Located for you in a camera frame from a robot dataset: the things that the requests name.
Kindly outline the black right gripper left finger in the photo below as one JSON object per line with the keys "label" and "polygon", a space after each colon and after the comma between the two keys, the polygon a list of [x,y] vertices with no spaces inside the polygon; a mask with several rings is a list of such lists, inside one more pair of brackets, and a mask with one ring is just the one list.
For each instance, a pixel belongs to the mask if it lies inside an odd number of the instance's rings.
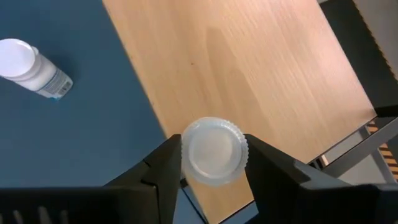
{"label": "black right gripper left finger", "polygon": [[0,188],[0,224],[172,224],[182,137],[103,186]]}

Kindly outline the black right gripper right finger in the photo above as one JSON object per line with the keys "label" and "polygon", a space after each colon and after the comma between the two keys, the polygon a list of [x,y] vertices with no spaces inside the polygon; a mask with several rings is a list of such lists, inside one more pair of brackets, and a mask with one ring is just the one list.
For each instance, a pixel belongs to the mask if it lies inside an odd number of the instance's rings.
{"label": "black right gripper right finger", "polygon": [[245,168],[259,224],[398,224],[398,184],[351,185],[252,134]]}

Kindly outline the white plastic bottle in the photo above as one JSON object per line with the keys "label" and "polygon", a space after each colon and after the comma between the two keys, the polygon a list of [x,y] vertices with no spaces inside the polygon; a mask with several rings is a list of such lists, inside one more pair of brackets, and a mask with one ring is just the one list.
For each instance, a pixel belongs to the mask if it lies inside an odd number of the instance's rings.
{"label": "white plastic bottle", "polygon": [[182,133],[181,154],[186,176],[202,184],[221,186],[243,175],[249,146],[234,123],[203,117],[189,124]]}

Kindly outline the large white labelled bottle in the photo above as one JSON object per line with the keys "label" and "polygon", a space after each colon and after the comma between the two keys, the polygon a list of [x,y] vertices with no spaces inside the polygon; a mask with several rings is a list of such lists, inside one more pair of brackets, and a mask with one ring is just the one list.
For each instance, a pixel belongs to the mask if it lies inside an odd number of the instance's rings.
{"label": "large white labelled bottle", "polygon": [[39,50],[19,39],[0,40],[0,77],[46,98],[59,100],[73,80]]}

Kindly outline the blue table mat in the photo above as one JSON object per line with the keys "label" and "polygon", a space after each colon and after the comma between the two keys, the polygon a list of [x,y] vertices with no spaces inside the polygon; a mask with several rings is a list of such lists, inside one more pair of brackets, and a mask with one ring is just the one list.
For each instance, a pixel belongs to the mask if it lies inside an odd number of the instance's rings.
{"label": "blue table mat", "polygon": [[0,188],[100,186],[165,141],[101,0],[0,0],[0,40],[73,80],[53,100],[0,78]]}

